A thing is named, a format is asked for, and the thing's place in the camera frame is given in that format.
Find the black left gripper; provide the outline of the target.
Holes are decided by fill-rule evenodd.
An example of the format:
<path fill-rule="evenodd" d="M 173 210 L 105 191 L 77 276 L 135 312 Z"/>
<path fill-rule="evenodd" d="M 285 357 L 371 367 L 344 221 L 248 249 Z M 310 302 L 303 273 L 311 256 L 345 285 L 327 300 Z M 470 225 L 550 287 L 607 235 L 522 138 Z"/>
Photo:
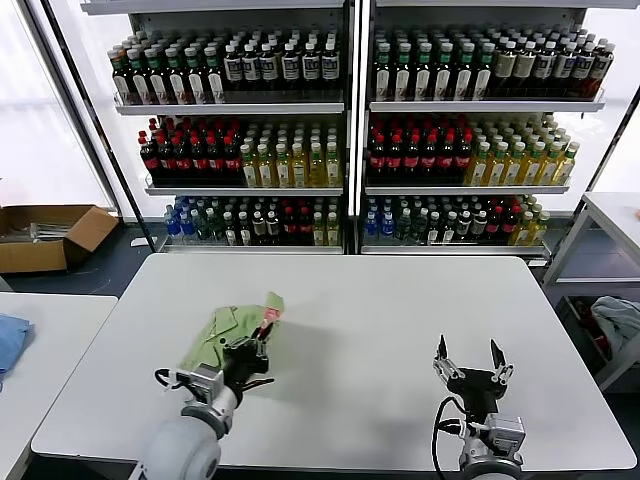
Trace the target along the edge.
<path fill-rule="evenodd" d="M 255 374 L 268 372 L 267 343 L 273 327 L 273 323 L 265 324 L 235 331 L 224 338 L 223 372 L 227 387 L 241 389 Z"/>

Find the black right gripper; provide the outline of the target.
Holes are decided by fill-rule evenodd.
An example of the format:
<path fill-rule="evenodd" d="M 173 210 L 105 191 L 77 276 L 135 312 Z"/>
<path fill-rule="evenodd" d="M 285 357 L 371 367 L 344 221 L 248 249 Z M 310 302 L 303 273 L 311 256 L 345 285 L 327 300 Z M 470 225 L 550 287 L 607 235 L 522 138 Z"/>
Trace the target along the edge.
<path fill-rule="evenodd" d="M 446 382 L 448 391 L 462 399 L 467 416 L 497 413 L 497 402 L 506 393 L 506 384 L 513 374 L 514 365 L 506 360 L 494 339 L 490 341 L 490 347 L 494 374 L 486 370 L 460 370 L 448 357 L 445 337 L 440 335 L 433 368 L 441 381 Z"/>

